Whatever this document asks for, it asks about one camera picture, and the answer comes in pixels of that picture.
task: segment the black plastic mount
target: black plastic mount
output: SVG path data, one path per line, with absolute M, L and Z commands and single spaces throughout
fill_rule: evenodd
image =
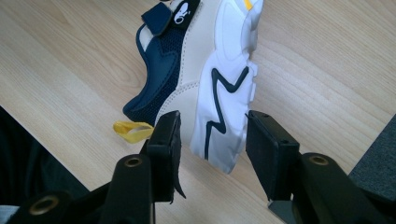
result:
M 247 117 L 247 155 L 268 199 L 290 200 L 290 167 L 300 144 L 271 116 L 251 110 Z
M 330 157 L 305 153 L 293 169 L 297 223 L 391 223 Z
M 74 200 L 50 191 L 26 201 L 8 223 L 155 223 L 155 203 L 172 202 L 180 162 L 180 113 L 160 117 L 140 154 L 117 162 L 111 182 Z

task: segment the screw hole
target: screw hole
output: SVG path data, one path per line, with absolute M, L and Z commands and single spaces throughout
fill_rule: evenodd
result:
M 39 216 L 46 214 L 51 209 L 56 207 L 58 203 L 59 203 L 59 199 L 55 195 L 45 196 L 30 207 L 29 213 L 32 216 Z
M 142 160 L 140 160 L 140 158 L 131 158 L 131 159 L 127 160 L 124 164 L 127 167 L 136 167 L 136 166 L 142 164 Z
M 321 156 L 311 156 L 309 160 L 316 165 L 329 165 L 329 162 Z

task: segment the yellow accent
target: yellow accent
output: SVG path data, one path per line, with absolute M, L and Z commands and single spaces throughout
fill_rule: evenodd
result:
M 154 131 L 154 128 L 145 122 L 120 120 L 113 124 L 113 129 L 119 136 L 132 144 L 150 137 Z
M 249 0 L 244 0 L 245 2 L 245 7 L 247 8 L 248 11 L 250 11 L 253 8 L 253 5 L 251 5 Z

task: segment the light wood desk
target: light wood desk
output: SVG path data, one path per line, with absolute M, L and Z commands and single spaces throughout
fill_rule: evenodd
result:
M 0 1 L 0 104 L 89 189 L 142 146 L 112 124 L 146 81 L 134 37 L 155 4 Z M 252 109 L 349 173 L 396 112 L 396 3 L 267 0 L 252 59 Z M 183 148 L 180 179 L 158 223 L 280 223 L 246 153 L 224 175 Z

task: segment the white sneaker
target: white sneaker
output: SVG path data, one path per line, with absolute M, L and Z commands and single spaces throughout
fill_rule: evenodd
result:
M 181 140 L 230 173 L 246 142 L 256 88 L 256 48 L 263 0 L 176 0 L 142 18 L 136 44 L 147 69 L 143 90 L 124 108 L 133 121 L 154 125 L 181 115 Z

